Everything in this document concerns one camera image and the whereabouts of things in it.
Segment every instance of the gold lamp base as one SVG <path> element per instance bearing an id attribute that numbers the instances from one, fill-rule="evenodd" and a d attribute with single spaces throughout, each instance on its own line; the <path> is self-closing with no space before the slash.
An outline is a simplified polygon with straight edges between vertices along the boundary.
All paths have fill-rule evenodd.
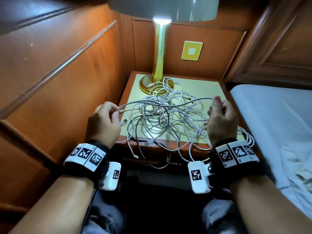
<path id="1" fill-rule="evenodd" d="M 147 74 L 146 76 L 143 76 L 143 78 L 140 80 L 140 88 L 143 92 L 149 94 L 151 92 L 151 89 L 153 87 L 155 87 L 156 85 L 153 85 L 151 87 L 147 87 L 148 85 L 152 84 L 153 83 L 153 75 L 152 74 Z M 172 80 L 168 80 L 167 82 L 167 85 L 170 87 L 170 88 L 174 88 L 174 82 Z M 157 95 L 163 95 L 166 93 L 166 90 L 160 90 L 160 87 L 157 87 L 155 89 L 152 90 L 152 93 L 154 93 L 155 90 L 159 90 Z"/>

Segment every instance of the mattress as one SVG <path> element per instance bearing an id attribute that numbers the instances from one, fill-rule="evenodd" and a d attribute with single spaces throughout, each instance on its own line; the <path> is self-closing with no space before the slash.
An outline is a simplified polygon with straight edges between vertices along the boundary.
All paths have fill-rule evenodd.
<path id="1" fill-rule="evenodd" d="M 245 84 L 230 94 L 268 165 L 267 175 L 312 219 L 312 91 Z"/>

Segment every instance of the forearm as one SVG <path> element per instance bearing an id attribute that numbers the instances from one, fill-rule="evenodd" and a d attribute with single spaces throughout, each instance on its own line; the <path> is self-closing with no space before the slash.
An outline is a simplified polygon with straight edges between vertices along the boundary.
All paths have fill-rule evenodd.
<path id="1" fill-rule="evenodd" d="M 93 187 L 87 178 L 59 177 L 10 234 L 79 233 Z"/>
<path id="2" fill-rule="evenodd" d="M 312 233 L 312 221 L 266 176 L 247 176 L 230 188 L 250 234 Z"/>

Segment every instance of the gray pants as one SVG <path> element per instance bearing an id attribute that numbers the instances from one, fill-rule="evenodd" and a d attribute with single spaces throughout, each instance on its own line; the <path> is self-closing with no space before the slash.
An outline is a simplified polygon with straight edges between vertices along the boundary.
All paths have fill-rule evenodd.
<path id="1" fill-rule="evenodd" d="M 126 224 L 126 217 L 113 205 L 107 204 L 98 192 L 92 203 L 99 212 L 90 216 L 83 234 L 119 234 Z M 202 222 L 209 234 L 247 233 L 236 204 L 231 200 L 213 199 L 202 211 Z"/>

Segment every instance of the table lamp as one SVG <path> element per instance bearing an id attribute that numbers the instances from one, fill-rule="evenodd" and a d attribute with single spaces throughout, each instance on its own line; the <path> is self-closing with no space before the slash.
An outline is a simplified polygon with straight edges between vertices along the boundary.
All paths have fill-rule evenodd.
<path id="1" fill-rule="evenodd" d="M 107 0 L 108 7 L 121 14 L 152 19 L 155 26 L 153 73 L 140 80 L 149 94 L 152 83 L 162 82 L 167 29 L 172 21 L 206 21 L 216 18 L 219 0 Z M 174 88 L 169 80 L 168 86 Z"/>

